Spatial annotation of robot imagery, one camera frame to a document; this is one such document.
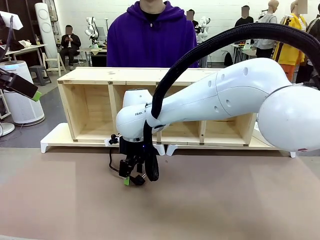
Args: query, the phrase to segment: wooden box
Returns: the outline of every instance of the wooden box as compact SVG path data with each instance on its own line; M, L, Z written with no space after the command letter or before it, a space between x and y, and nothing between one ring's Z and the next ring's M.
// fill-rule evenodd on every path
M116 117L126 90L148 89L154 93L168 69L78 67L58 80L71 137L75 142L102 143L117 134ZM174 83L170 96L218 69L188 69ZM189 146L250 144L256 114L221 121L178 122L153 137L158 143Z

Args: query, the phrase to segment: orange pants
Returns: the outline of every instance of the orange pants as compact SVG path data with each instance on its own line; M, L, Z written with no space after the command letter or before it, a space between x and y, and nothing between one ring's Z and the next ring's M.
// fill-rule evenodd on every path
M294 80L294 73L296 66L295 65L287 65L287 64L280 64L282 67L283 71L285 72L286 77L288 80L292 83Z

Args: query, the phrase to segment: white wooden chair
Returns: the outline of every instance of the white wooden chair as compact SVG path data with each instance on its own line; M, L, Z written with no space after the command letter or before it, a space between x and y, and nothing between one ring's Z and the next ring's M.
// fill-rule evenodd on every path
M58 53L56 58L47 58L47 55L43 52L42 53L42 61L43 66L46 66L46 62L48 63L48 69L47 72L59 72L59 77L61 77L61 70L63 70L65 73L67 73L67 70L65 68L64 63L62 62L61 56ZM57 67L52 67L50 62L57 62Z

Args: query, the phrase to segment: gray stool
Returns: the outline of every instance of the gray stool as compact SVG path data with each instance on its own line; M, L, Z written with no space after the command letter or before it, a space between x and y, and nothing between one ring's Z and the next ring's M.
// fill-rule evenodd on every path
M44 66L31 66L29 67L29 71L30 73L35 73L36 74L36 78L38 80L38 82L40 82L41 86L45 86L46 82L50 81L51 83L51 79L50 77L43 77L42 76L42 72L45 71L46 75L48 76L47 70Z

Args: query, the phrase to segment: white circular base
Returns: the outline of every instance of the white circular base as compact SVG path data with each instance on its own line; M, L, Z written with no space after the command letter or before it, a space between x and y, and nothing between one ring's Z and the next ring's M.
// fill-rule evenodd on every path
M8 135L15 130L15 125L12 123L0 123L0 137Z

